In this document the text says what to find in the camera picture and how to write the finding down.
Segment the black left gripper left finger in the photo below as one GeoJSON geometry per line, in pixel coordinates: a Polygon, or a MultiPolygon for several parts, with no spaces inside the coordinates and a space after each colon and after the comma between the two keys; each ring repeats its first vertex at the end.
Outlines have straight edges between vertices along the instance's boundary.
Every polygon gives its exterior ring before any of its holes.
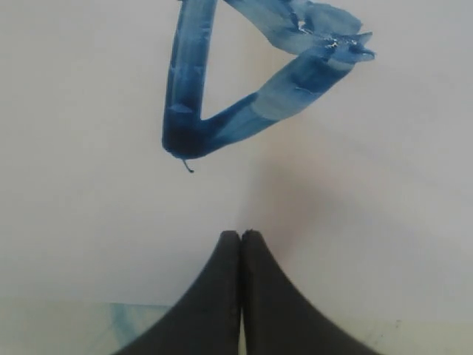
{"type": "Polygon", "coordinates": [[[238,354],[240,246],[235,231],[222,232],[208,262],[187,292],[149,330],[117,353],[238,354]]]}

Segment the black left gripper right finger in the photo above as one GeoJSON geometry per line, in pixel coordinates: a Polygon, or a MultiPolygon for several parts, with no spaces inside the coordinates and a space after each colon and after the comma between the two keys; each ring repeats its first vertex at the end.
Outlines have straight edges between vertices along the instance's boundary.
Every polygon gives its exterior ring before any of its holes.
{"type": "Polygon", "coordinates": [[[260,232],[243,234],[240,265],[248,354],[376,353],[313,307],[280,268],[260,232]]]}

